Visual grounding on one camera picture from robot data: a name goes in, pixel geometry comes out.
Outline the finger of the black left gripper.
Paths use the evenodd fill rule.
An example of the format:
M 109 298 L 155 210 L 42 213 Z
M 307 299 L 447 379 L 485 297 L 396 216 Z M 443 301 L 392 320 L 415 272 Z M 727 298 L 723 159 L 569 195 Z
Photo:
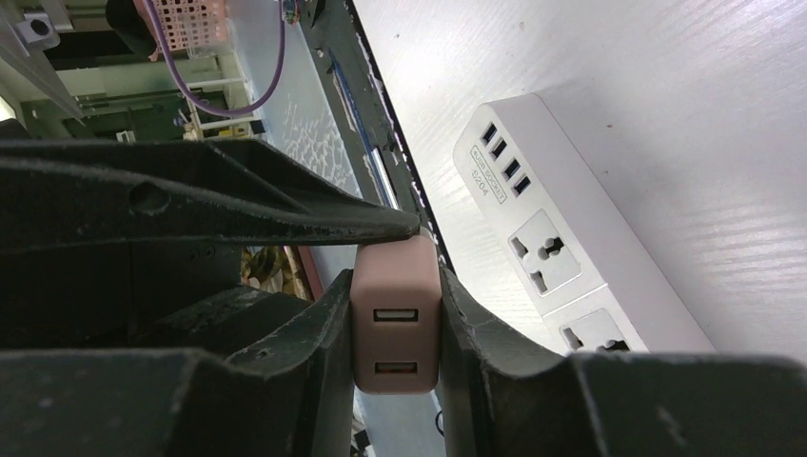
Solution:
M 1 145 L 1 250 L 151 241 L 362 245 L 420 220 L 355 197 L 258 140 Z

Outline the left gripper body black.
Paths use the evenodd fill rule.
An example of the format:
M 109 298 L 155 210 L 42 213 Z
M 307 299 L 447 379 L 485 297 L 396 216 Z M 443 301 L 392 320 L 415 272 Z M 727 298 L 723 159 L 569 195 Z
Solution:
M 241 248 L 193 242 L 1 258 L 1 347 L 245 348 L 307 301 L 243 285 Z

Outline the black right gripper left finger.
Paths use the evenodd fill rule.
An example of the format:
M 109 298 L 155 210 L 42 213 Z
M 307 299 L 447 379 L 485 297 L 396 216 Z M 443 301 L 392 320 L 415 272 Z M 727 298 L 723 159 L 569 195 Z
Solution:
M 5 456 L 346 456 L 349 286 L 220 358 L 198 348 L 1 355 Z

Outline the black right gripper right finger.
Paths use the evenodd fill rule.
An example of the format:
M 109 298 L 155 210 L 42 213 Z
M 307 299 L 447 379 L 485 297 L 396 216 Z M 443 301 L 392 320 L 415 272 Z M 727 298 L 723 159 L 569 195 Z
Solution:
M 438 392 L 450 456 L 802 456 L 806 369 L 779 357 L 540 346 L 447 268 Z

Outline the pink adapter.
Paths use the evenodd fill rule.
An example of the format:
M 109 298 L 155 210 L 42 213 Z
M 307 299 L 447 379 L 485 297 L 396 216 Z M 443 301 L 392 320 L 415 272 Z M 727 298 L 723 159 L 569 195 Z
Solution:
M 438 380 L 442 286 L 422 234 L 362 246 L 350 285 L 352 367 L 367 394 L 421 394 Z

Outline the white slim power strip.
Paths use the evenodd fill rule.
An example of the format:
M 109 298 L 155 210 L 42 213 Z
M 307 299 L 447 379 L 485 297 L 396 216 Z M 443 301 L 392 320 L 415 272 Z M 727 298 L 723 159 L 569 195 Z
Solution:
M 713 350 L 537 94 L 478 106 L 453 162 L 564 351 Z

